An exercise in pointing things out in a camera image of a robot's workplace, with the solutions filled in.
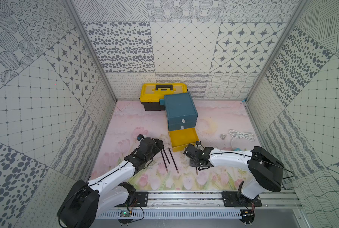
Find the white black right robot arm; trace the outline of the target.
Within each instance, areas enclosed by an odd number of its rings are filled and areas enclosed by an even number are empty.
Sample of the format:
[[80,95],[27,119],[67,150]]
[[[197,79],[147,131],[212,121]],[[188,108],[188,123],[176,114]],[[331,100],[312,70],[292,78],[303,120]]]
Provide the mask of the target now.
[[237,152],[213,147],[200,149],[189,144],[184,155],[198,171],[224,166],[252,174],[252,178],[240,183],[236,196],[238,201],[252,201],[264,191],[281,191],[284,165],[262,147],[255,146],[251,151]]

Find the teal drawer cabinet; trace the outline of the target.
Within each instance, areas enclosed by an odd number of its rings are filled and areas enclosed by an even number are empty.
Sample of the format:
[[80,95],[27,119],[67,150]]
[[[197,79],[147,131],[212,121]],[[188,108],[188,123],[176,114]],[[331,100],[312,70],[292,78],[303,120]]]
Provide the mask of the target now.
[[180,93],[164,96],[167,119],[176,117],[195,117],[198,112],[191,93]]

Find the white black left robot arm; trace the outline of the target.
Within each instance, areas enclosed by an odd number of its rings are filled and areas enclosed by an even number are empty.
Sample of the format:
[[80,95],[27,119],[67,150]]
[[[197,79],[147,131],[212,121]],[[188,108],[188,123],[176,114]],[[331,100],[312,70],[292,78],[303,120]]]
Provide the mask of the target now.
[[103,212],[118,205],[134,205],[136,189],[128,180],[147,168],[164,149],[163,140],[143,135],[137,140],[139,146],[118,166],[98,178],[73,184],[57,212],[60,227],[89,228]]

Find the yellow bottom drawer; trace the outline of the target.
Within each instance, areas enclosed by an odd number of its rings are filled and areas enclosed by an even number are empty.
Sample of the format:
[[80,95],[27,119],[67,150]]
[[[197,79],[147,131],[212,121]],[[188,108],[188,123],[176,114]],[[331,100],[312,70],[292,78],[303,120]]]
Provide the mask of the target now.
[[199,140],[195,128],[170,131],[169,137],[174,153],[184,151],[188,144],[195,144]]

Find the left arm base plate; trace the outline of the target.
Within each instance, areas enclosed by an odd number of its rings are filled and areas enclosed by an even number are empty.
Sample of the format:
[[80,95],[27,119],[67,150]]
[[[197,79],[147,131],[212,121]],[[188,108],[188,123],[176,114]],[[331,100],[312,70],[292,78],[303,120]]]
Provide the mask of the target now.
[[135,192],[129,197],[129,206],[131,207],[147,207],[148,204],[148,192]]

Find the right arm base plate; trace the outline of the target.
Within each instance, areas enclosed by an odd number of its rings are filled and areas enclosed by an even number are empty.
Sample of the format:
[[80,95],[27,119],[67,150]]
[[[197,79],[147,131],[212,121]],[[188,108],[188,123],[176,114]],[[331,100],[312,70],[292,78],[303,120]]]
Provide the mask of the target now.
[[221,192],[223,204],[225,207],[261,207],[262,202],[259,196],[255,199],[248,199],[242,194],[233,191]]

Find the black pencil slanted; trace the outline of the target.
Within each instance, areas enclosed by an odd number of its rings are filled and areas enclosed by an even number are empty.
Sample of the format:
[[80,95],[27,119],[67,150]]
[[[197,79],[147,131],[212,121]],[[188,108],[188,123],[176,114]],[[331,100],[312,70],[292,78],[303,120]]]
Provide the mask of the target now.
[[179,175],[180,172],[179,172],[179,170],[178,170],[177,164],[176,164],[175,159],[174,159],[174,157],[173,157],[173,153],[172,153],[172,151],[171,151],[170,148],[168,148],[168,150],[169,150],[169,154],[170,154],[170,156],[171,156],[171,158],[172,158],[173,164],[174,164],[174,166],[175,166],[176,172],[177,172],[177,174]]

